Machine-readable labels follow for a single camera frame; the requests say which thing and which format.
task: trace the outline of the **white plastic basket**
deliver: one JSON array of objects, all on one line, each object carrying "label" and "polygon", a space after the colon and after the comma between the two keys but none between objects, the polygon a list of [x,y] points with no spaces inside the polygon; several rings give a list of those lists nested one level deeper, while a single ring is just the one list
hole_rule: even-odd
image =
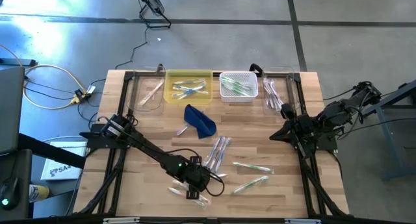
[{"label": "white plastic basket", "polygon": [[[230,90],[230,82],[223,84],[224,78],[231,79],[233,81],[242,84],[246,89],[246,94],[239,93],[237,90]],[[259,95],[259,88],[257,87],[257,76],[254,72],[222,72],[220,74],[220,94],[221,101],[227,103],[241,103],[241,102],[251,102]]]}]

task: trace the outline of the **yellow cable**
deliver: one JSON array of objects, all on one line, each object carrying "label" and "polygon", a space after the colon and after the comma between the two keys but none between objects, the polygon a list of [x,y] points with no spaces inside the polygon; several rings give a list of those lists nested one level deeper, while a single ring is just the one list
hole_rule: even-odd
[{"label": "yellow cable", "polygon": [[[54,66],[54,65],[49,65],[49,64],[41,64],[41,65],[36,65],[36,66],[33,66],[33,67],[31,67],[31,68],[27,68],[26,69],[26,71],[25,71],[25,74],[27,75],[29,72],[31,72],[32,70],[34,70],[34,69],[36,69],[36,68],[43,68],[43,67],[49,67],[49,68],[57,68],[57,69],[59,69],[59,70],[61,70],[61,71],[65,71],[68,75],[70,75],[75,81],[76,81],[76,83],[78,84],[78,86],[81,88],[81,90],[83,91],[83,94],[85,94],[86,93],[86,90],[85,90],[85,88],[81,85],[81,83],[77,80],[77,78],[75,78],[68,70],[66,70],[66,69],[64,69],[64,68],[60,68],[60,67],[58,67],[58,66]],[[72,105],[72,104],[75,104],[77,101],[76,101],[76,99],[77,99],[77,97],[74,97],[74,99],[72,99],[67,105],[64,105],[64,106],[58,106],[58,107],[47,107],[47,106],[41,106],[41,105],[38,105],[38,104],[36,104],[36,103],[34,103],[32,100],[30,100],[28,97],[27,97],[27,95],[26,95],[26,89],[25,89],[25,87],[26,87],[26,84],[27,83],[25,83],[24,85],[23,85],[23,96],[26,98],[26,100],[28,100],[28,102],[30,102],[30,103],[32,103],[33,105],[35,105],[35,106],[37,106],[37,107],[40,107],[40,108],[44,108],[44,109],[47,109],[47,110],[58,110],[58,109],[61,109],[61,108],[66,108],[66,107],[68,107],[68,106],[70,106],[70,105]]]}]

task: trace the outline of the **yellow cup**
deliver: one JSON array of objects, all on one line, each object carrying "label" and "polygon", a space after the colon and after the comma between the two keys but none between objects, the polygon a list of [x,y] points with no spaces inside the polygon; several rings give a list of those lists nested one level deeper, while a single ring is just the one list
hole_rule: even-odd
[{"label": "yellow cup", "polygon": [[41,201],[49,195],[49,188],[39,185],[30,185],[29,187],[29,201],[31,203]]}]

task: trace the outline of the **white basket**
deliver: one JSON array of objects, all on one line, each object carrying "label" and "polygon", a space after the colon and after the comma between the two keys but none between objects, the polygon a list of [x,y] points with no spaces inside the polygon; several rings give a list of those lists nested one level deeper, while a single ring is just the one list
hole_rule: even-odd
[{"label": "white basket", "polygon": [[[242,95],[237,92],[227,89],[222,84],[222,77],[230,78],[247,87],[251,88],[251,95]],[[223,102],[251,102],[259,95],[259,88],[257,87],[257,76],[254,72],[222,72],[220,74],[220,94]]]}]

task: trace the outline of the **yellow tray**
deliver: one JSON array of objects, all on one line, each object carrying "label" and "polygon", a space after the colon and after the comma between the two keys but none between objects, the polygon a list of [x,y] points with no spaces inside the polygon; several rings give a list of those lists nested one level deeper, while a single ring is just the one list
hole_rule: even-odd
[{"label": "yellow tray", "polygon": [[[198,79],[205,79],[206,85],[200,91],[207,91],[208,94],[192,93],[188,97],[178,100],[176,97],[172,97],[174,93],[180,93],[181,90],[174,90],[173,82],[178,81],[195,81]],[[177,84],[185,86],[187,88],[193,88],[199,86],[197,84]],[[213,71],[212,70],[185,70],[176,69],[166,71],[166,79],[164,82],[164,100],[169,104],[209,104],[213,100]]]}]

